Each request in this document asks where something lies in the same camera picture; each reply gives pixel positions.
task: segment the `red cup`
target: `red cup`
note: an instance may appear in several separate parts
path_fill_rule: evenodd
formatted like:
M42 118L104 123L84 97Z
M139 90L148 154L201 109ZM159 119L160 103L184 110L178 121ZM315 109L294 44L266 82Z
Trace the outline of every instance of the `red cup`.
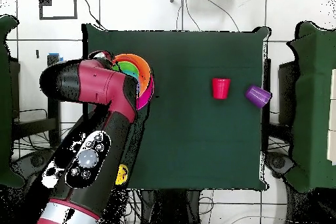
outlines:
M230 87L231 79L213 78L213 98L226 99L228 97L228 88Z

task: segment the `green table surface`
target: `green table surface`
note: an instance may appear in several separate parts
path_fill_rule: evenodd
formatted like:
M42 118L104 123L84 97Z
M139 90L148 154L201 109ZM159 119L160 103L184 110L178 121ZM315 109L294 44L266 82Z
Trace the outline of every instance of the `green table surface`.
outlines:
M268 28L102 32L87 24L86 29L89 53L133 53L154 73L154 95L139 112L147 119L130 188L266 188L259 179L261 111L245 92L251 84L261 86ZM231 79L226 100L212 97L212 78Z
M336 31L311 22L297 25L291 46L301 75L295 85L297 107L293 123L293 159L286 174L299 192L336 188L336 166L327 160L331 73L336 68Z

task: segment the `white box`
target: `white box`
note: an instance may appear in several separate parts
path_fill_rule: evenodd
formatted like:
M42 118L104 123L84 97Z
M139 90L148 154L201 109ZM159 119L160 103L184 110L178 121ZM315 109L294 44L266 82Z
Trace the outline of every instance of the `white box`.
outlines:
M336 70L333 70L332 75L331 75L330 99L336 99Z
M328 131L327 159L336 162L336 131Z
M336 100L330 100L329 129L336 131Z

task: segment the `rainbow bowl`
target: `rainbow bowl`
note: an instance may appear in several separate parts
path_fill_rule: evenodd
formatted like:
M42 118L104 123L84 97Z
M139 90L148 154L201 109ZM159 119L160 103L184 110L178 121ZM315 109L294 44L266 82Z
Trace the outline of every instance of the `rainbow bowl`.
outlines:
M130 76L137 74L138 91L136 109L140 110L152 98L154 92L154 77L150 71L148 63L141 57L134 54L121 54L115 56L113 63L118 63L120 70Z

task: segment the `yellow sticker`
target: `yellow sticker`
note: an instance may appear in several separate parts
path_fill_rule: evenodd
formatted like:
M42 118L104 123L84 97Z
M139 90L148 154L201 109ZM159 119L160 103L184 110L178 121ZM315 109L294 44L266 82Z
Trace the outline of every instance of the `yellow sticker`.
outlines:
M122 185L127 181L128 168L126 165L120 164L117 179L115 180L116 185Z

